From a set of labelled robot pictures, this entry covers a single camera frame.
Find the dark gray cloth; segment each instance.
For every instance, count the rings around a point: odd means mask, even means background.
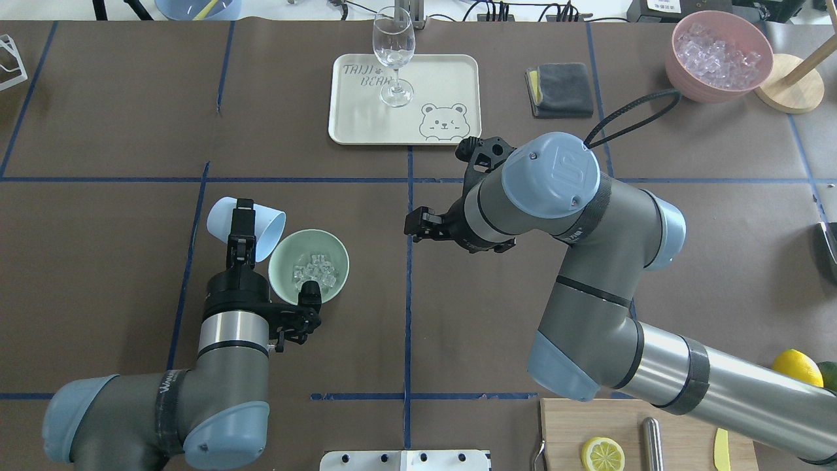
[[[537,71],[537,90],[531,72]],[[593,95],[587,66],[578,62],[544,64],[526,70],[531,113],[536,118],[591,117]]]

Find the lemon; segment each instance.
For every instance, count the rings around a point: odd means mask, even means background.
[[[799,350],[785,350],[776,357],[771,368],[783,375],[823,387],[823,375],[819,372],[817,364]]]
[[[820,361],[817,367],[823,375],[823,387],[837,391],[837,363],[834,361]]]
[[[593,437],[581,448],[581,461],[587,471],[622,471],[625,453],[614,440]]]

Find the wooden cutting board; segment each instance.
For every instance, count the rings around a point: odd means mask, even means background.
[[[714,427],[687,416],[672,416],[638,399],[541,399],[541,430],[549,471],[584,471],[581,448],[592,437],[610,437],[625,453],[625,471],[645,471],[642,421],[660,421],[665,471],[716,471]],[[732,471],[758,471],[752,440],[729,432]]]

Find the light blue joint cover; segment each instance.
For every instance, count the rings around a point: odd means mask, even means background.
[[[69,460],[69,451],[73,447],[75,432],[79,429],[81,420],[85,418],[87,409],[99,395],[99,391],[117,376],[71,381],[55,393],[49,401],[41,427],[44,452],[49,459],[59,463],[72,463]]]
[[[535,333],[526,369],[537,384],[568,399],[592,401],[598,392],[596,381],[578,368],[540,330]]]
[[[660,221],[663,225],[660,249],[657,251],[654,260],[645,267],[645,270],[661,270],[669,266],[686,242],[686,218],[673,204],[658,198],[656,194],[648,190],[643,191],[651,196],[651,199],[657,205],[657,209],[660,210]]]
[[[183,443],[186,463],[197,469],[233,469],[255,461],[267,443],[270,406],[250,401],[201,422]]]
[[[518,148],[502,172],[508,199],[524,213],[542,219],[584,209],[601,178],[593,151],[565,132],[549,132]]]

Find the pink bowl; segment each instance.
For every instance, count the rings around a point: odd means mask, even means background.
[[[735,47],[744,54],[754,51],[762,55],[762,59],[757,66],[758,78],[753,81],[750,87],[744,90],[716,88],[701,82],[686,70],[683,63],[677,58],[675,41],[684,32],[688,31],[694,23],[700,23],[711,28],[719,39],[728,43],[735,43]],[[772,69],[773,48],[770,47],[770,43],[764,37],[764,34],[744,18],[715,10],[692,13],[683,18],[671,35],[669,48],[665,55],[665,73],[669,76],[671,84],[680,89],[683,96],[700,103],[721,103],[744,95],[761,85],[770,75]]]

